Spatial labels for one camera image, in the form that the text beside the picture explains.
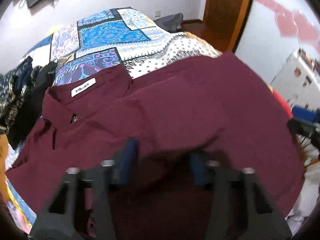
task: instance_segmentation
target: wooden door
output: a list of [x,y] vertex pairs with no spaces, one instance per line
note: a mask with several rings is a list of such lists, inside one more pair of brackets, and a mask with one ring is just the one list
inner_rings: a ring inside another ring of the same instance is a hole
[[242,34],[252,0],[207,0],[204,24],[227,40],[234,51]]

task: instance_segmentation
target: patchwork bedspread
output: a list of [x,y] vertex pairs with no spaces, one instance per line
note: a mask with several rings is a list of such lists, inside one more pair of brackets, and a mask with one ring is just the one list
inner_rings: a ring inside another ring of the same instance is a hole
[[[134,79],[199,55],[218,57],[220,53],[191,33],[170,34],[127,7],[105,10],[57,30],[31,48],[22,60],[31,56],[33,67],[57,62],[53,85],[63,85],[119,63]],[[9,158],[14,161],[18,154],[13,151]],[[9,210],[17,226],[29,233],[36,214],[8,180],[6,183],[11,198],[7,203]]]

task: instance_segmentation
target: white label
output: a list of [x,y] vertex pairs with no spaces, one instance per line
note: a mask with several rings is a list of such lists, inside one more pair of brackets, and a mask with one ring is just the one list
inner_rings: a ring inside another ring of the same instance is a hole
[[82,91],[86,90],[88,87],[91,87],[93,84],[96,83],[96,79],[92,78],[88,80],[87,82],[84,82],[81,86],[78,86],[71,90],[71,97],[74,97],[75,95],[81,93]]

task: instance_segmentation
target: shirt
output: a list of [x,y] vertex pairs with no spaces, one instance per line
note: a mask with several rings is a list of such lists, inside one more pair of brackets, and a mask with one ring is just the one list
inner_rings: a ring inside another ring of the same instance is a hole
[[181,60],[135,80],[118,65],[50,87],[43,118],[7,176],[38,212],[67,168],[99,165],[134,137],[137,175],[129,189],[110,194],[117,237],[203,239],[212,193],[193,184],[187,153],[254,168],[286,216],[304,171],[288,120],[265,83],[231,52]]

